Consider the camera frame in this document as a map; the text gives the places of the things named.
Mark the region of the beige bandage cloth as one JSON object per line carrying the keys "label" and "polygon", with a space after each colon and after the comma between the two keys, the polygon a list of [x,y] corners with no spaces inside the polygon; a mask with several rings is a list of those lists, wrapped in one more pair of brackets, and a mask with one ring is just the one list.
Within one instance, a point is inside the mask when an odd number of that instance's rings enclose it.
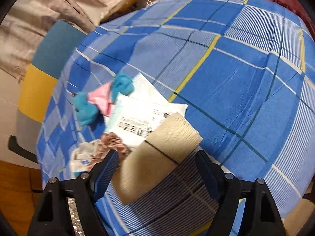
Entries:
{"label": "beige bandage cloth", "polygon": [[120,164],[112,178],[123,205],[153,190],[201,143],[200,133],[180,114],[168,116]]}

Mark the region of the small white packet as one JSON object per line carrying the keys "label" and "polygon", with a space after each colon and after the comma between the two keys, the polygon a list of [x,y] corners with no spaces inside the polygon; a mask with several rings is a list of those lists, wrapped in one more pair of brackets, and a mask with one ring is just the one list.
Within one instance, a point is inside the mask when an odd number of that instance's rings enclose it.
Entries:
{"label": "small white packet", "polygon": [[82,142],[71,153],[69,166],[73,178],[91,170],[92,160],[97,153],[99,143],[100,140]]}

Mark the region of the pink beige scrunchie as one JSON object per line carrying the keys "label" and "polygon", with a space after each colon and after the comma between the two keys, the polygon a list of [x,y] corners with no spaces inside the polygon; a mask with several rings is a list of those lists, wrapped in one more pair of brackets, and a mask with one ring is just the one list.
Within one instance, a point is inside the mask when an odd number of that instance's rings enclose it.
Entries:
{"label": "pink beige scrunchie", "polygon": [[125,160],[130,154],[129,148],[122,142],[121,138],[115,133],[104,133],[97,141],[96,151],[92,156],[92,164],[102,162],[105,156],[111,151],[115,150],[119,155],[119,162]]}

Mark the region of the white printed paper package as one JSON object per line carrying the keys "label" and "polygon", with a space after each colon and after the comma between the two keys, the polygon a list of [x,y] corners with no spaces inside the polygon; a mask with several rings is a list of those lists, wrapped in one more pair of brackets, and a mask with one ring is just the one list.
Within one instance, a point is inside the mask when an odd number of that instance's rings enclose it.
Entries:
{"label": "white printed paper package", "polygon": [[134,91],[126,96],[118,94],[105,133],[115,133],[129,149],[140,145],[169,115],[185,116],[188,105],[170,103],[143,76],[133,79]]}

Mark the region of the blue plush toy pink scarf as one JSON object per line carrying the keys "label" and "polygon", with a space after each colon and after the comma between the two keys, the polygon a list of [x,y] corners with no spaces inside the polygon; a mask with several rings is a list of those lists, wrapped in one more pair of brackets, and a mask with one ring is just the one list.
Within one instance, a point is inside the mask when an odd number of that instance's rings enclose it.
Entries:
{"label": "blue plush toy pink scarf", "polygon": [[93,123],[102,114],[110,116],[112,106],[119,94],[130,95],[134,91],[132,79],[124,74],[117,74],[115,78],[94,91],[79,92],[73,96],[73,106],[80,126]]}

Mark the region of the yellow blue grey chair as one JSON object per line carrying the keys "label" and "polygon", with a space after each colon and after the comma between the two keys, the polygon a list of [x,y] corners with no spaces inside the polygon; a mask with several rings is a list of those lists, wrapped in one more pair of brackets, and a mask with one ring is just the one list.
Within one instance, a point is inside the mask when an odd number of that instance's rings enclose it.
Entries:
{"label": "yellow blue grey chair", "polygon": [[32,163],[37,163],[37,137],[56,82],[73,50],[85,37],[85,33],[69,23],[57,21],[28,66],[18,101],[17,129],[8,139],[8,149]]}

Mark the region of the blue plaid tablecloth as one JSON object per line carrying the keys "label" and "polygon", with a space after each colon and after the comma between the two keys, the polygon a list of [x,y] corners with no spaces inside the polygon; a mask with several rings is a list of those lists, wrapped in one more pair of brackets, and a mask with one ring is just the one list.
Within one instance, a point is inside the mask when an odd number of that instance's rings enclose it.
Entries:
{"label": "blue plaid tablecloth", "polygon": [[37,142],[42,183],[71,178],[70,155],[101,136],[80,127],[72,94],[118,73],[143,74],[188,105],[201,147],[241,180],[266,181],[285,218],[314,175],[314,40],[266,0],[161,0],[100,25],[79,43],[52,93]]}

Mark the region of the beige curtain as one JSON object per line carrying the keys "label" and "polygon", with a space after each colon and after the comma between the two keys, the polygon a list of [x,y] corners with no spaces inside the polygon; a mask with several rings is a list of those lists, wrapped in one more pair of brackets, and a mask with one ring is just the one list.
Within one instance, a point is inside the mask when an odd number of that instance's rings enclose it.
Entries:
{"label": "beige curtain", "polygon": [[1,23],[1,69],[24,78],[40,42],[58,20],[88,33],[130,1],[17,0]]}

